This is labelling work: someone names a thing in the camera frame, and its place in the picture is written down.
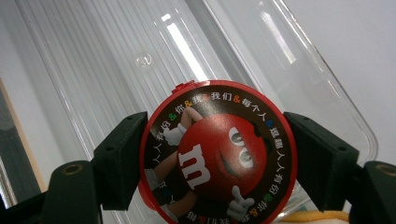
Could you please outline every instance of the circular label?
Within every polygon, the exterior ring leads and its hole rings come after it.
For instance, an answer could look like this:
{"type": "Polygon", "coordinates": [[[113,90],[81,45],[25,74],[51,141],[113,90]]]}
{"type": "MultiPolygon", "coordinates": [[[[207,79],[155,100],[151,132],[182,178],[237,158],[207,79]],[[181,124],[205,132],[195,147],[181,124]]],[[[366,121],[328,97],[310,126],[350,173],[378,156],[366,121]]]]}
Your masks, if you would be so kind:
{"type": "Polygon", "coordinates": [[[154,112],[140,170],[142,197],[168,222],[270,223],[291,195],[297,153],[272,102],[214,80],[186,86],[154,112]]]}

